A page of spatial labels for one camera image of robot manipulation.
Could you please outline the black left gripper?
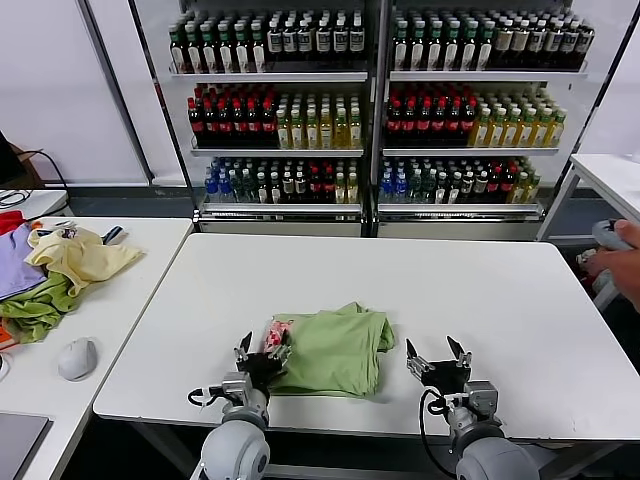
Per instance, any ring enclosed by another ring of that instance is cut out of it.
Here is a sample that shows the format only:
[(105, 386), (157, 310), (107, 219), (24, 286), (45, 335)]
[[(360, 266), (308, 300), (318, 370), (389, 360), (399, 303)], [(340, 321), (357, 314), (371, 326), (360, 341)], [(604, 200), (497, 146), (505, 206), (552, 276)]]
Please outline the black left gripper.
[(255, 389), (268, 391), (270, 386), (285, 372), (285, 363), (291, 353), (291, 340), (288, 331), (284, 331), (270, 343), (266, 353), (250, 353), (252, 331), (249, 331), (234, 348), (237, 369), (249, 374)]

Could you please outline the person's bare hand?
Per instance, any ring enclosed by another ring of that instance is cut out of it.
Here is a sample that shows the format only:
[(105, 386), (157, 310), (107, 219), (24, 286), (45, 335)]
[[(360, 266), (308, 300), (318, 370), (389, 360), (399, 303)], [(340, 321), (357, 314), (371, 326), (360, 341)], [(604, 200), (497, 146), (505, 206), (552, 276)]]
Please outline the person's bare hand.
[(592, 276), (609, 270), (620, 293), (639, 311), (639, 226), (628, 220), (617, 220), (614, 229), (632, 250), (599, 250), (586, 263)]

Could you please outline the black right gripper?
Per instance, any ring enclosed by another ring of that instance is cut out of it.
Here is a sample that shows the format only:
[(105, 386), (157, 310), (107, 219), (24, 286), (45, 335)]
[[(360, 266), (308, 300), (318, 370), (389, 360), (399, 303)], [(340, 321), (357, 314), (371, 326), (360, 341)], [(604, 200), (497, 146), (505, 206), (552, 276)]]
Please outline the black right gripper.
[(471, 376), (472, 353), (451, 336), (446, 339), (453, 359), (432, 363), (421, 357), (406, 339), (406, 365), (413, 376), (421, 376), (423, 386), (434, 387), (441, 395), (462, 393)]

